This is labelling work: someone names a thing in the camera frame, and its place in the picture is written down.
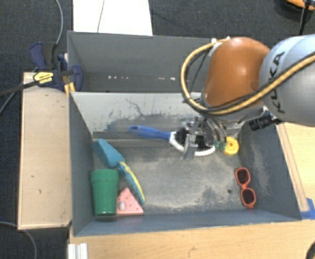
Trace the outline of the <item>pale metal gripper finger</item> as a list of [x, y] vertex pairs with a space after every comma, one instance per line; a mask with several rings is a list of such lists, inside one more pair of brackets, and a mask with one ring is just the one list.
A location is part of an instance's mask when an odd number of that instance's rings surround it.
[[195, 153], [198, 149], [198, 144], [196, 143], [196, 135], [187, 134], [184, 143], [183, 159], [191, 160], [195, 157]]

